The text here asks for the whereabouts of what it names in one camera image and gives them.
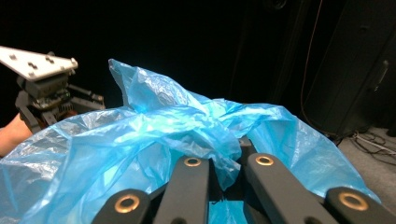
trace gray carpet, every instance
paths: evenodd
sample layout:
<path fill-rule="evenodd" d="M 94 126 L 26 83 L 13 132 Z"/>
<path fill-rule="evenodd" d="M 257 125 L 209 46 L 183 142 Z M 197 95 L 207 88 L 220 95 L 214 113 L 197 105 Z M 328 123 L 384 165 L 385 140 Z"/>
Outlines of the gray carpet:
<path fill-rule="evenodd" d="M 388 137 L 386 131 L 385 129 L 371 128 L 367 133 L 360 133 L 360 137 L 379 144 L 385 143 L 383 146 L 395 149 L 396 137 Z M 371 152 L 379 150 L 361 139 L 358 139 L 358 143 Z M 353 138 L 345 138 L 338 147 L 361 174 L 366 186 L 380 198 L 382 204 L 390 212 L 396 215 L 396 166 L 386 163 L 396 164 L 396 155 L 379 155 L 379 153 L 387 151 L 381 150 L 375 154 L 375 157 L 378 158 L 376 160 L 371 154 L 364 152 L 364 149 L 356 145 Z"/>

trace crumpled plastic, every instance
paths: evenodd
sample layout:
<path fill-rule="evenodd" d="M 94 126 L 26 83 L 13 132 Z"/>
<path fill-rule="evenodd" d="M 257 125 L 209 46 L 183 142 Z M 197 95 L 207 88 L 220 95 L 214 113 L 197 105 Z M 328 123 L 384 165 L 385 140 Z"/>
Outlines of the crumpled plastic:
<path fill-rule="evenodd" d="M 283 106 L 208 99 L 115 60 L 109 69 L 124 106 L 60 121 L 0 160 L 0 223 L 91 223 L 116 192 L 165 184 L 182 155 L 213 159 L 227 189 L 244 135 L 319 196 L 345 186 L 379 201 L 330 140 Z M 246 223 L 242 210 L 239 202 L 210 204 L 209 222 Z"/>

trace blue plastic bag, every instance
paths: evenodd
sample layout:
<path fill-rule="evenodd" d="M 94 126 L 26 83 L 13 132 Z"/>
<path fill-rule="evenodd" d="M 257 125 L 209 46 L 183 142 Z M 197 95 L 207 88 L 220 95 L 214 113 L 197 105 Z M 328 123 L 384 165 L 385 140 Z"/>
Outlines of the blue plastic bag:
<path fill-rule="evenodd" d="M 320 196 L 346 186 L 378 200 L 331 141 L 284 107 L 211 100 L 170 77 L 109 65 L 123 107 L 56 123 L 0 160 L 0 223 L 91 223 L 114 193 L 165 184 L 185 154 L 213 159 L 226 189 L 239 172 L 243 135 Z M 246 222 L 241 203 L 227 201 L 210 204 L 209 221 Z"/>

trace white mounting plate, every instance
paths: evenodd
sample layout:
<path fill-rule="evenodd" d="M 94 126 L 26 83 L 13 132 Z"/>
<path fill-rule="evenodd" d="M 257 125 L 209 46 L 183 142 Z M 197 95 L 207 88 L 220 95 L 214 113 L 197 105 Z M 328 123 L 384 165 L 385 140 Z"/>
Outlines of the white mounting plate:
<path fill-rule="evenodd" d="M 78 68 L 77 61 L 0 46 L 0 62 L 29 81 L 38 81 Z"/>

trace floor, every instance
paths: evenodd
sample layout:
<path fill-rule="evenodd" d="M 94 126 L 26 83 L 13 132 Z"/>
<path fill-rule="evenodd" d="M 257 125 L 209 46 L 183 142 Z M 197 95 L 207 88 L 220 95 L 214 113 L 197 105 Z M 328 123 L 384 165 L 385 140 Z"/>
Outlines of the floor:
<path fill-rule="evenodd" d="M 373 127 L 359 133 L 358 138 L 344 138 L 338 147 L 361 174 L 366 186 L 396 215 L 396 137 L 389 137 L 386 132 Z"/>

